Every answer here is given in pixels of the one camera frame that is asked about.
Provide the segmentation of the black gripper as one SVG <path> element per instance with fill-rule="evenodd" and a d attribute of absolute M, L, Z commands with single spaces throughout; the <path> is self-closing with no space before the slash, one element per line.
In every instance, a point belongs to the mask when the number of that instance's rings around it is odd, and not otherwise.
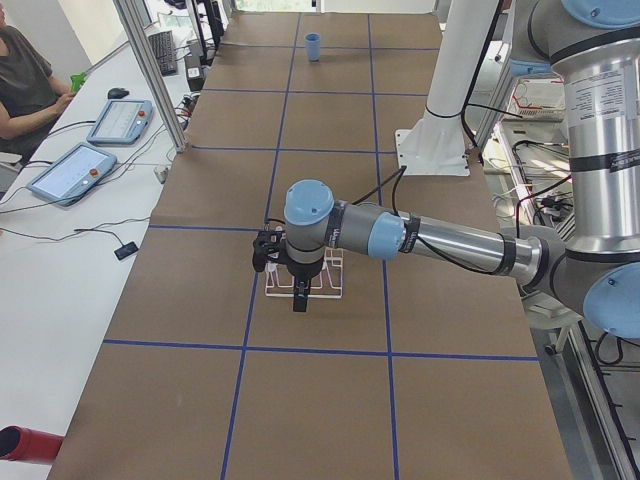
<path fill-rule="evenodd" d="M 310 281 L 318 276 L 323 268 L 323 260 L 313 263 L 299 263 L 291 260 L 287 270 L 294 277 L 293 311 L 306 312 L 310 294 Z"/>

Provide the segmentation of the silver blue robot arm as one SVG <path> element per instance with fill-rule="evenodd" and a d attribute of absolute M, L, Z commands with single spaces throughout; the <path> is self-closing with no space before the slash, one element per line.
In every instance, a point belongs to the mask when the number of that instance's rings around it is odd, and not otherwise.
<path fill-rule="evenodd" d="M 541 226 L 491 233 L 449 222 L 337 200 L 318 180 L 292 185 L 284 207 L 286 251 L 297 264 L 327 247 L 392 260 L 400 253 L 508 276 L 554 297 L 601 330 L 639 336 L 639 251 L 580 252 Z"/>
<path fill-rule="evenodd" d="M 575 257 L 639 253 L 639 4 L 518 1 L 511 58 L 564 83 Z"/>

